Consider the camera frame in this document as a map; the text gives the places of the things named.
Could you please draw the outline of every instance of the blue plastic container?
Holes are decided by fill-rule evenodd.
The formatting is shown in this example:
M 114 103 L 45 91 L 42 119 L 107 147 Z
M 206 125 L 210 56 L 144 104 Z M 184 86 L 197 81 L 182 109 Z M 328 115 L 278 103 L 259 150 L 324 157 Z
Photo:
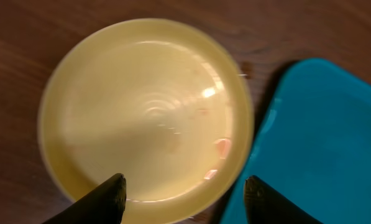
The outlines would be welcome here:
M 221 224 L 247 223 L 257 175 L 323 223 L 371 223 L 371 86 L 323 59 L 283 76 Z

